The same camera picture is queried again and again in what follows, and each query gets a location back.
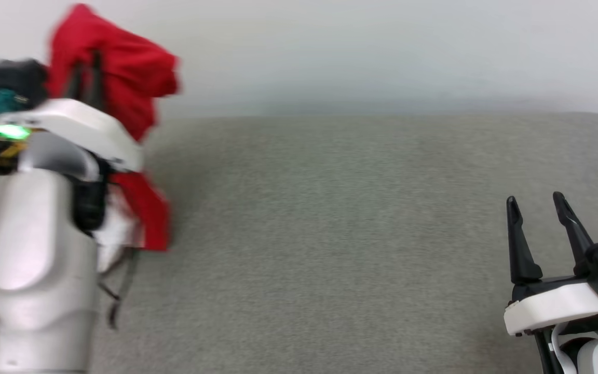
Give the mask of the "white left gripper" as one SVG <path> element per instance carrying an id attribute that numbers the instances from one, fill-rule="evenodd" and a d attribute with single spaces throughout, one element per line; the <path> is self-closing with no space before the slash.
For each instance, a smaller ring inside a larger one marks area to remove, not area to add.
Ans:
<path id="1" fill-rule="evenodd" d="M 102 55 L 91 51 L 91 81 L 83 102 L 83 62 L 68 78 L 68 99 L 0 114 L 0 175 L 46 169 L 71 176 L 140 172 L 142 147 L 106 112 Z"/>

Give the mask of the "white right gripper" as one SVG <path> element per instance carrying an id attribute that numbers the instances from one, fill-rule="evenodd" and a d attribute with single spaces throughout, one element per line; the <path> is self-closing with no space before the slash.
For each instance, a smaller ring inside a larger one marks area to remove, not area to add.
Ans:
<path id="1" fill-rule="evenodd" d="M 558 219 L 565 227 L 574 258 L 576 277 L 588 277 L 586 252 L 594 244 L 562 192 L 552 195 Z M 563 335 L 598 331 L 598 294 L 584 278 L 553 277 L 541 280 L 542 269 L 534 262 L 522 225 L 520 207 L 514 196 L 506 199 L 510 279 L 512 298 L 505 308 L 504 322 L 509 336 L 566 324 Z"/>

